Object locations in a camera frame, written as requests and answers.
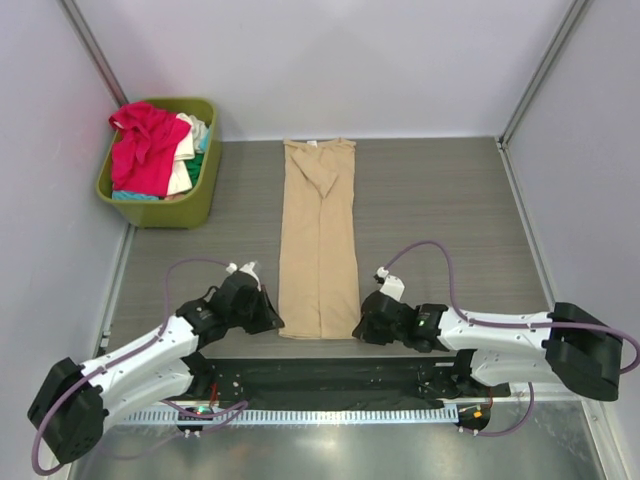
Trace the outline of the beige t shirt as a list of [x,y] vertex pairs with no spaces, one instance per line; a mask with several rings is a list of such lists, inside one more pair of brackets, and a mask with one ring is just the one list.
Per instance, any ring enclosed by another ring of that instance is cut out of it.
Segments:
[[356,143],[284,142],[278,309],[292,339],[349,339],[360,319]]

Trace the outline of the olive green plastic bin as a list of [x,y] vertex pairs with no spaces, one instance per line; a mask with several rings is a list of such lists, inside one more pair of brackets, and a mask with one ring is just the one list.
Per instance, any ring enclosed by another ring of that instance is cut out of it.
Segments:
[[125,220],[136,227],[196,228],[204,224],[209,216],[221,159],[217,108],[210,101],[199,97],[157,97],[139,102],[150,103],[177,115],[194,115],[211,128],[198,183],[186,193],[186,197],[177,201],[114,200],[111,197],[111,149],[120,140],[120,135],[110,125],[115,134],[98,175],[96,193],[100,200],[113,206]]

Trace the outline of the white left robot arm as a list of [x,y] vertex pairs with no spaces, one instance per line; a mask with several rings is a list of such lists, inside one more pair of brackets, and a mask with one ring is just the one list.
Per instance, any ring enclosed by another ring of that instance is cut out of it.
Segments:
[[80,364],[66,357],[49,370],[27,417],[36,430],[33,469],[47,445],[62,465],[72,463],[128,415],[161,400],[198,400],[212,387],[213,368],[201,351],[232,328],[249,335],[284,323],[272,306],[256,262],[231,264],[219,287],[184,303],[157,328],[125,346]]

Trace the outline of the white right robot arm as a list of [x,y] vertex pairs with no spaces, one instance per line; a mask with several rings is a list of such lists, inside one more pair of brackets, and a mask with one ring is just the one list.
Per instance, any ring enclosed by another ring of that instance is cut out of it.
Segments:
[[395,341],[421,353],[453,352],[451,384],[471,396],[503,383],[558,383],[577,395],[619,396],[622,339],[572,303],[525,315],[457,312],[445,304],[411,307],[376,291],[353,331],[366,343]]

